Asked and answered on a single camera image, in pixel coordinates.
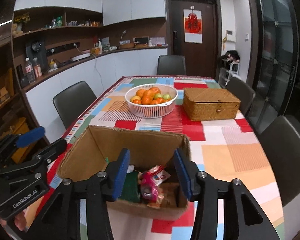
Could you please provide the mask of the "person's left hand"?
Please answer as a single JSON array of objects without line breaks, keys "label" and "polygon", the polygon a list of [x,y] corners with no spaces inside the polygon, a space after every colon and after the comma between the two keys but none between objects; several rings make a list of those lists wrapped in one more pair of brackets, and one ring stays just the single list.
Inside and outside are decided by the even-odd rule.
[{"label": "person's left hand", "polygon": [[[7,222],[0,218],[0,224],[2,227],[5,227]],[[27,224],[26,217],[25,217],[25,211],[21,211],[21,213],[19,213],[15,216],[14,224],[20,231],[25,230],[26,224]]]}]

